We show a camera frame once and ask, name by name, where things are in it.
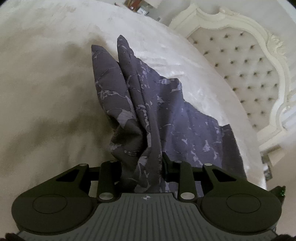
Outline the purple patterned hooded garment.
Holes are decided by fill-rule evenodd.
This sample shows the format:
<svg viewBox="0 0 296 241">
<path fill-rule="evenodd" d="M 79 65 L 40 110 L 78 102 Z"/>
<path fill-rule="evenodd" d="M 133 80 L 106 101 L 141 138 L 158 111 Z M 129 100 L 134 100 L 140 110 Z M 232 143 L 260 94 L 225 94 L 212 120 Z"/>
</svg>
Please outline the purple patterned hooded garment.
<svg viewBox="0 0 296 241">
<path fill-rule="evenodd" d="M 246 178 L 231 126 L 196 108 L 183 97 L 182 84 L 159 75 L 134 55 L 123 36 L 118 58 L 92 45 L 99 103 L 114 131 L 111 153 L 122 163 L 123 184 L 136 193 L 176 193 L 178 185 L 161 176 L 162 155 L 193 167 L 211 163 Z"/>
</svg>

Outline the white bed duvet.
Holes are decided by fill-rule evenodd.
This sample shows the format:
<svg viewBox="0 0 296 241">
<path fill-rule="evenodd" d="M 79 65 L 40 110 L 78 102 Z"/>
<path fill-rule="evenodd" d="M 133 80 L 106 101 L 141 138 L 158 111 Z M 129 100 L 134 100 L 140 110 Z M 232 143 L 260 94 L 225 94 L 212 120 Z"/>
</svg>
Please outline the white bed duvet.
<svg viewBox="0 0 296 241">
<path fill-rule="evenodd" d="M 6 1 L 1 6 L 1 234 L 16 232 L 11 205 L 25 190 L 86 162 L 111 158 L 91 46 L 117 57 L 123 36 L 184 99 L 231 125 L 247 178 L 265 188 L 256 134 L 239 100 L 205 57 L 155 20 L 101 1 Z"/>
</svg>

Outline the cream tufted headboard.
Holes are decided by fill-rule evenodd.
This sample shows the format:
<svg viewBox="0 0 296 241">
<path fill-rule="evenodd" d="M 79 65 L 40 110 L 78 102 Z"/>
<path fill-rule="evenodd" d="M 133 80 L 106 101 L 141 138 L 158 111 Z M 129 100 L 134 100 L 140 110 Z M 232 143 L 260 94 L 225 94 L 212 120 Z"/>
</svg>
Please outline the cream tufted headboard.
<svg viewBox="0 0 296 241">
<path fill-rule="evenodd" d="M 283 115 L 295 107 L 283 42 L 255 20 L 221 7 L 210 15 L 196 4 L 180 12 L 170 28 L 185 37 L 232 88 L 271 164 L 284 156 L 288 130 Z"/>
</svg>

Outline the red picture frame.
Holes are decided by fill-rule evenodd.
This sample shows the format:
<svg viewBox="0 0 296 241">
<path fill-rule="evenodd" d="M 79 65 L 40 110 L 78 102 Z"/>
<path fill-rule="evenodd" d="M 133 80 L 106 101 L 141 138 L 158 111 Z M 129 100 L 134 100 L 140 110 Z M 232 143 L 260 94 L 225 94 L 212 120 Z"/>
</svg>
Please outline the red picture frame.
<svg viewBox="0 0 296 241">
<path fill-rule="evenodd" d="M 131 10 L 135 10 L 139 7 L 142 0 L 125 0 L 124 5 Z"/>
</svg>

